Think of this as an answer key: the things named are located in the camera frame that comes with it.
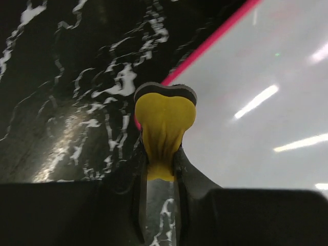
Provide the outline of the pink framed whiteboard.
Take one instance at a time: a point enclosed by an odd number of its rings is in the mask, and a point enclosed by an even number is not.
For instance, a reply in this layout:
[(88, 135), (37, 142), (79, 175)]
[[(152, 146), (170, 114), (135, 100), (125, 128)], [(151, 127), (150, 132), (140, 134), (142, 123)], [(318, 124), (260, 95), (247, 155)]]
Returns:
[(327, 1), (247, 1), (161, 84), (196, 92), (181, 146), (218, 185), (327, 193)]

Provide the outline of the yellow foam whiteboard eraser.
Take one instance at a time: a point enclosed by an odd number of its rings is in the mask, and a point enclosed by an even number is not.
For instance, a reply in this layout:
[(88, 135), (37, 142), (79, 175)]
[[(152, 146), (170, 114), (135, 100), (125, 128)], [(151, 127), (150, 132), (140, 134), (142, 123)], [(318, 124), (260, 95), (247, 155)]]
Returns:
[(147, 179), (173, 181), (174, 154), (196, 118), (196, 92), (187, 85), (148, 82), (137, 88), (134, 102), (148, 157)]

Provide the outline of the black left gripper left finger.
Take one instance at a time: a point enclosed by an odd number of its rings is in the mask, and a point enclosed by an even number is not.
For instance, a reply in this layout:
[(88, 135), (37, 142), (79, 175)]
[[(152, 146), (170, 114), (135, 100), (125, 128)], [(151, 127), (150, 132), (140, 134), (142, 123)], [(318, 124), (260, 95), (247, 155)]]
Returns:
[(1, 185), (1, 245), (144, 245), (147, 155), (102, 179)]

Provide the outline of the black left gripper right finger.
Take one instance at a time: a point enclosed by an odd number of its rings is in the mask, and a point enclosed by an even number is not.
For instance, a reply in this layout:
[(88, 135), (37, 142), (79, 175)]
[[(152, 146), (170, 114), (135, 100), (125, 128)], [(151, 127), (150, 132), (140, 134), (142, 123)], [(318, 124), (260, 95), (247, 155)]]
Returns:
[(222, 188), (174, 154), (177, 245), (327, 245), (320, 192)]

